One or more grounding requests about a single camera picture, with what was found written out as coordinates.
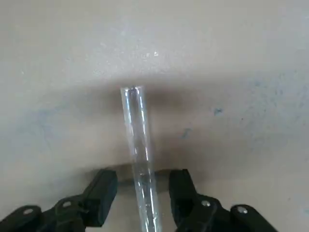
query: blue ink stain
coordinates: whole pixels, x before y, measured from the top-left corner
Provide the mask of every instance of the blue ink stain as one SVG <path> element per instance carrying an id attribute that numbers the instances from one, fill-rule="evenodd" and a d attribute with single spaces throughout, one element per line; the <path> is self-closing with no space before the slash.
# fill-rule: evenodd
<path id="1" fill-rule="evenodd" d="M 217 116 L 218 114 L 221 114 L 223 113 L 223 109 L 222 108 L 215 108 L 214 111 L 213 111 L 213 114 L 215 116 Z"/>
<path id="2" fill-rule="evenodd" d="M 191 128 L 184 129 L 183 135 L 181 136 L 182 139 L 186 139 L 189 135 L 189 132 L 192 131 Z"/>
<path id="3" fill-rule="evenodd" d="M 32 112 L 26 118 L 25 123 L 17 128 L 18 133 L 31 133 L 33 130 L 39 130 L 47 146 L 51 148 L 50 139 L 55 138 L 53 126 L 50 124 L 50 118 L 67 108 L 67 104 L 59 105 L 51 109 L 40 109 Z"/>
<path id="4" fill-rule="evenodd" d="M 255 81 L 254 82 L 254 86 L 255 87 L 260 87 L 261 86 L 261 82 L 260 81 Z"/>

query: metal screw head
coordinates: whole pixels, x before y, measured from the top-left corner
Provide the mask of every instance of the metal screw head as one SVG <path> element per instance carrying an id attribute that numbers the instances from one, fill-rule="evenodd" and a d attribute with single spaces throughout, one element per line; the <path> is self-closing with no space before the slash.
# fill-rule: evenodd
<path id="1" fill-rule="evenodd" d="M 238 212 L 240 212 L 241 214 L 247 214 L 247 213 L 248 213 L 248 210 L 247 210 L 245 207 L 243 207 L 243 206 L 238 206 L 238 207 L 237 207 L 237 210 L 238 210 Z"/>
<path id="2" fill-rule="evenodd" d="M 202 205 L 209 207 L 211 204 L 209 203 L 209 201 L 203 200 Z"/>
<path id="3" fill-rule="evenodd" d="M 33 212 L 33 209 L 25 209 L 23 214 L 27 215 L 27 214 L 31 214 Z"/>
<path id="4" fill-rule="evenodd" d="M 71 206 L 71 205 L 72 205 L 71 202 L 64 202 L 64 203 L 62 204 L 62 207 L 63 207 L 63 208 L 66 208 L 66 207 L 69 207 L 69 206 Z"/>

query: beige surface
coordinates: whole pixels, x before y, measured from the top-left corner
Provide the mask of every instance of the beige surface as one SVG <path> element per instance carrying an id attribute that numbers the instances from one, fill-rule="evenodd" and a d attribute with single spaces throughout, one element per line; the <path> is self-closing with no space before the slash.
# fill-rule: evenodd
<path id="1" fill-rule="evenodd" d="M 2 0 L 0 44 L 0 218 L 128 163 L 119 88 L 142 84 L 157 169 L 308 230 L 307 0 Z M 121 187 L 88 231 L 137 231 L 134 209 Z"/>

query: glass tube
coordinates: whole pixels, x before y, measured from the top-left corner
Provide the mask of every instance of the glass tube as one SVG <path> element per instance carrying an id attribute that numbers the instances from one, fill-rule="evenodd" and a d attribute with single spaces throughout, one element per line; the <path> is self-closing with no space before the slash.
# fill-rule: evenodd
<path id="1" fill-rule="evenodd" d="M 143 87 L 121 89 L 142 232 L 161 232 Z"/>

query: clear glass cylinder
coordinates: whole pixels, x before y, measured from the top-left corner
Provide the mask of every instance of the clear glass cylinder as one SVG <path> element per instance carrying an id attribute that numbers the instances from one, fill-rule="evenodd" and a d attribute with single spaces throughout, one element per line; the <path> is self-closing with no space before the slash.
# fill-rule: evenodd
<path id="1" fill-rule="evenodd" d="M 142 232 L 161 232 L 143 87 L 121 89 Z"/>

